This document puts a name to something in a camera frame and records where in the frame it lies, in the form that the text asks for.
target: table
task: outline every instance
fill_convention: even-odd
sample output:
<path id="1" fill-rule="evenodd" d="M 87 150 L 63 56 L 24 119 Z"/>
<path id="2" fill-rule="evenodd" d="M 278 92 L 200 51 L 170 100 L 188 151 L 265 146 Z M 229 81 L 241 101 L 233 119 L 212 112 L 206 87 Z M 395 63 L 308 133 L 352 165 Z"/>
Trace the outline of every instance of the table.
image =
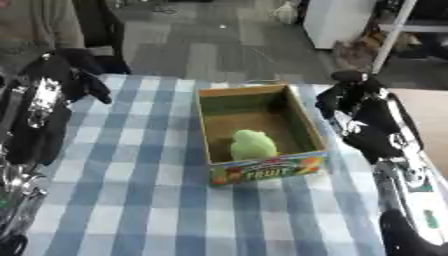
<path id="1" fill-rule="evenodd" d="M 328 141 L 318 174 L 207 185 L 194 90 L 235 86 L 108 76 L 112 105 L 74 106 L 27 256 L 384 255 L 368 163 L 295 87 Z"/>

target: open box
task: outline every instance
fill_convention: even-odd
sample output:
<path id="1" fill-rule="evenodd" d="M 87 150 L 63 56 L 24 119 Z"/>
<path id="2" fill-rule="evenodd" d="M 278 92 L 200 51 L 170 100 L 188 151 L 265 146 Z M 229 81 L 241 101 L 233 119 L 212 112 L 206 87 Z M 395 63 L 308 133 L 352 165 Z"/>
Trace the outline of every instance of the open box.
<path id="1" fill-rule="evenodd" d="M 325 147 L 313 123 L 286 85 L 197 92 L 209 177 L 213 185 L 312 173 L 319 170 Z M 263 131 L 279 156 L 232 161 L 232 136 L 238 130 Z"/>

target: white cabinet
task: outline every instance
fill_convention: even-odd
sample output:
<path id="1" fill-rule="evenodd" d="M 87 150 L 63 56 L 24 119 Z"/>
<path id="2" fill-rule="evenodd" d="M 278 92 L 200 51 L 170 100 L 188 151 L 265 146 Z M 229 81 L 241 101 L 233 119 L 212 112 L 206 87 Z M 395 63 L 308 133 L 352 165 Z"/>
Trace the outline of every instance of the white cabinet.
<path id="1" fill-rule="evenodd" d="M 311 0 L 304 28 L 317 49 L 331 49 L 336 41 L 352 41 L 370 19 L 375 0 Z"/>

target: box label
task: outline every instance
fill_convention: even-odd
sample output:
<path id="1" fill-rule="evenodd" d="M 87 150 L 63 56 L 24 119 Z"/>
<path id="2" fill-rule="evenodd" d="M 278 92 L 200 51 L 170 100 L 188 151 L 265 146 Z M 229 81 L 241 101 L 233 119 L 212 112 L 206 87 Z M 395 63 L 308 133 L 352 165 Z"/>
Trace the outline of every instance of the box label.
<path id="1" fill-rule="evenodd" d="M 321 163 L 321 157 L 296 159 L 275 158 L 255 164 L 215 167 L 211 169 L 211 183 L 214 185 L 224 185 L 302 175 L 318 171 Z"/>

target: metal robot arm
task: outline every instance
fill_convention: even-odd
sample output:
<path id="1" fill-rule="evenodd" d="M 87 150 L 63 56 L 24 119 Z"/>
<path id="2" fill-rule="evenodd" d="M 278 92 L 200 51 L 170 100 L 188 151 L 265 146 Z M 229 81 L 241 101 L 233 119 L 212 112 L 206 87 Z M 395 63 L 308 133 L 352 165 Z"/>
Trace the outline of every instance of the metal robot arm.
<path id="1" fill-rule="evenodd" d="M 49 183 L 38 169 L 62 148 L 70 104 L 88 94 L 112 101 L 100 73 L 88 51 L 64 49 L 40 56 L 0 86 L 0 255 L 25 250 Z"/>
<path id="2" fill-rule="evenodd" d="M 439 173 L 403 104 L 368 74 L 341 71 L 333 79 L 336 85 L 317 96 L 316 107 L 374 166 L 387 255 L 448 255 L 448 208 Z"/>

